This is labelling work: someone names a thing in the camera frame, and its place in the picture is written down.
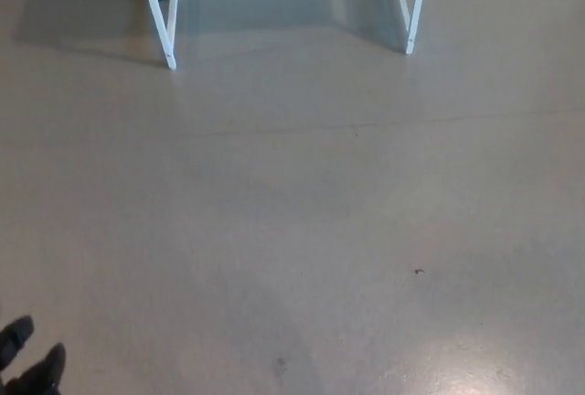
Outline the black three-fingered left robot hand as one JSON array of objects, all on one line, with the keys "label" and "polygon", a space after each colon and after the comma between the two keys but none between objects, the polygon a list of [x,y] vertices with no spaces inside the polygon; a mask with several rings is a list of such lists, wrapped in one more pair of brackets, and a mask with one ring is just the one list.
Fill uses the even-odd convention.
[{"label": "black three-fingered left robot hand", "polygon": [[[4,372],[24,349],[35,331],[30,315],[23,315],[1,329],[1,372]],[[1,379],[3,395],[60,394],[60,383],[67,361],[63,343],[56,343],[37,363],[7,381]]]}]

